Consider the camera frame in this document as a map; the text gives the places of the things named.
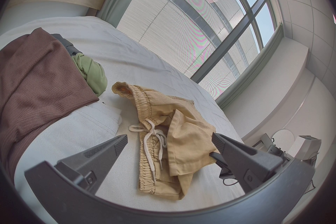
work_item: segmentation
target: window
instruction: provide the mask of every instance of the window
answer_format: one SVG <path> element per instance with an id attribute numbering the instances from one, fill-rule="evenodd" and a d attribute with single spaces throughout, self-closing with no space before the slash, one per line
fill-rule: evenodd
<path id="1" fill-rule="evenodd" d="M 216 99 L 243 73 L 273 34 L 265 3 L 266 0 L 132 0 L 117 29 L 199 83 Z M 216 56 L 219 51 L 226 53 Z M 213 68 L 206 69 L 206 61 L 213 61 Z"/>

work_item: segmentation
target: white bed sheet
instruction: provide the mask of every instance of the white bed sheet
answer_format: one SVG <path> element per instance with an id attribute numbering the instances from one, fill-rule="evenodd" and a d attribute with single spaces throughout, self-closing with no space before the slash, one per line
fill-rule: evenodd
<path id="1" fill-rule="evenodd" d="M 218 178 L 221 169 L 216 164 L 195 173 L 187 195 L 180 201 L 165 200 L 139 192 L 139 137 L 137 133 L 128 131 L 129 125 L 138 123 L 137 112 L 129 100 L 112 93 L 111 87 L 116 81 L 153 88 L 166 95 L 192 99 L 204 119 L 214 125 L 218 133 L 237 141 L 241 141 L 241 138 L 206 90 L 99 18 L 57 17 L 35 20 L 0 36 L 0 49 L 38 27 L 49 33 L 61 34 L 85 55 L 99 62 L 104 67 L 108 79 L 107 90 L 99 97 L 100 101 L 122 110 L 123 121 L 117 135 L 127 134 L 128 144 L 96 193 L 97 196 L 137 209 L 186 211 L 218 205 L 244 195 L 239 184 L 223 185 L 222 180 Z"/>

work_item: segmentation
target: green rolled garment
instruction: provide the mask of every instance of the green rolled garment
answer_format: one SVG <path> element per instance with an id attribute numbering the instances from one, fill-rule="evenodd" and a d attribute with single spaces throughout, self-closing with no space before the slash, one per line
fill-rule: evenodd
<path id="1" fill-rule="evenodd" d="M 100 96 L 107 87 L 107 78 L 103 67 L 80 52 L 71 58 L 93 92 Z"/>

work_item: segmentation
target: drawstring tip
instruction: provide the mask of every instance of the drawstring tip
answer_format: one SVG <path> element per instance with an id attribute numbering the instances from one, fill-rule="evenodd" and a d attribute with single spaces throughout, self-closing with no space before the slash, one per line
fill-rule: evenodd
<path id="1" fill-rule="evenodd" d="M 152 171 L 152 175 L 153 175 L 154 182 L 156 182 L 156 180 L 155 180 L 155 171 Z"/>

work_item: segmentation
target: bed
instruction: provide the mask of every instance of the bed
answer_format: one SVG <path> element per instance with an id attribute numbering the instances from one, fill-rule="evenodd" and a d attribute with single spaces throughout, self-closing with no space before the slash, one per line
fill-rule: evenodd
<path id="1" fill-rule="evenodd" d="M 180 201 L 170 201 L 140 193 L 137 190 L 139 138 L 137 133 L 128 130 L 128 126 L 138 124 L 137 112 L 128 99 L 112 93 L 111 86 L 116 81 L 125 81 L 158 90 L 166 95 L 194 100 L 198 111 L 206 121 L 216 127 L 218 133 L 240 142 L 241 138 L 206 90 L 156 54 L 99 18 L 57 17 L 35 20 L 0 36 L 0 49 L 15 38 L 31 33 L 38 27 L 42 27 L 49 33 L 60 33 L 85 55 L 99 62 L 104 67 L 108 79 L 107 90 L 99 97 L 99 102 L 114 107 L 116 113 L 120 112 L 118 109 L 121 109 L 122 122 L 119 128 L 114 125 L 115 134 L 112 132 L 111 135 L 127 134 L 128 144 L 96 193 L 98 197 L 137 209 L 186 211 L 218 205 L 244 195 L 239 184 L 223 185 L 222 180 L 218 178 L 221 169 L 216 164 L 204 167 L 195 173 L 187 195 Z M 102 121 L 98 115 L 92 115 L 92 117 L 97 117 L 96 120 Z M 83 131 L 82 134 L 95 136 L 92 132 Z M 76 144 L 79 140 L 80 138 L 78 141 L 74 138 L 68 146 L 73 146 L 76 151 L 72 143 Z M 36 149 L 32 149 L 33 143 L 23 154 L 16 168 L 15 187 L 28 205 L 45 222 L 52 223 L 53 219 L 50 219 L 48 213 L 37 201 L 25 181 L 23 172 L 43 160 L 55 165 L 57 159 L 50 152 L 36 153 Z M 35 151 L 33 159 L 30 158 L 32 151 Z"/>

